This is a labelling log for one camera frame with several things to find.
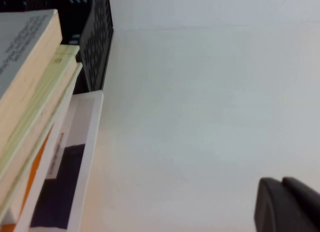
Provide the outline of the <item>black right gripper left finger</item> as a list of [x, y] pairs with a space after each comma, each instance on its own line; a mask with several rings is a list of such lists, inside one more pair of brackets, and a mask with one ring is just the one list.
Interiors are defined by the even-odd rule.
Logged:
[[256, 231], [319, 231], [300, 209], [282, 181], [263, 177], [259, 180], [254, 223]]

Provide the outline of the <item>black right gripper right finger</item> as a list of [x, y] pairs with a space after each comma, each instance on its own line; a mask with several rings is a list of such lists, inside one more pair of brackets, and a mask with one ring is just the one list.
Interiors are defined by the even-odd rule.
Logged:
[[307, 215], [309, 220], [315, 225], [320, 225], [320, 194], [293, 177], [284, 177], [283, 185], [294, 196], [301, 210]]

